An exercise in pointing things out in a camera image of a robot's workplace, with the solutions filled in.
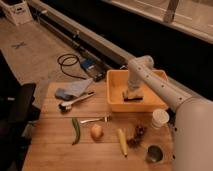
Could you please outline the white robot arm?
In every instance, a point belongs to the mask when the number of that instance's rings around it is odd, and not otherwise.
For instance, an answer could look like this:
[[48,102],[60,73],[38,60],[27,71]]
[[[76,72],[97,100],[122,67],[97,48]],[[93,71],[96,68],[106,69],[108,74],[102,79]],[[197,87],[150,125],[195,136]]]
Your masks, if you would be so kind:
[[130,58],[128,89],[145,83],[176,113],[172,171],[213,171],[213,101],[192,96],[156,75],[154,60]]

